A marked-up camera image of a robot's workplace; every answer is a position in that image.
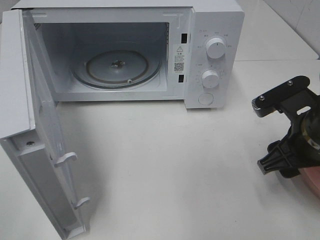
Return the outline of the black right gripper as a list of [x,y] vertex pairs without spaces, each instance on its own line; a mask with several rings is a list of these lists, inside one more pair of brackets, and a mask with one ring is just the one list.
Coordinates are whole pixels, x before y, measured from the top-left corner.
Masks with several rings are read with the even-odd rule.
[[279,113],[290,120],[287,134],[267,147],[268,154],[257,161],[263,175],[278,171],[286,178],[300,175],[300,169],[320,165],[320,96],[310,89],[280,103]]

